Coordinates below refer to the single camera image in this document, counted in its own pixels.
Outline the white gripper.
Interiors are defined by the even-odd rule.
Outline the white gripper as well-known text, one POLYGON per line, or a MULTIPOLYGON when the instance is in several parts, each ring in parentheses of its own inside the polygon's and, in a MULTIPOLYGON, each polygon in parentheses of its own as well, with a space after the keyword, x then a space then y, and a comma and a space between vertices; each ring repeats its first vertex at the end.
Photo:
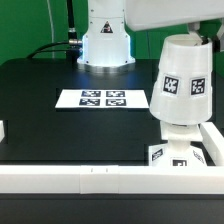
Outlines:
MULTIPOLYGON (((187 24, 197 43, 209 39, 199 33, 198 21, 224 17, 224 0, 124 0, 125 21, 133 31, 187 24)), ((224 52, 224 19, 213 38, 213 51, 224 52)))

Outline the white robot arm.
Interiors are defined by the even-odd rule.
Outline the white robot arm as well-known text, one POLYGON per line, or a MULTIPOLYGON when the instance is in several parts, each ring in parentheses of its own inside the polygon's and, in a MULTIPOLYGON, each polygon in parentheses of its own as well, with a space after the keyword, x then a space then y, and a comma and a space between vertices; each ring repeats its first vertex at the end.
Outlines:
POLYGON ((134 66, 125 29, 143 31, 185 24, 198 34, 199 23, 224 19, 224 0, 88 0, 88 30, 82 38, 81 69, 114 73, 134 66))

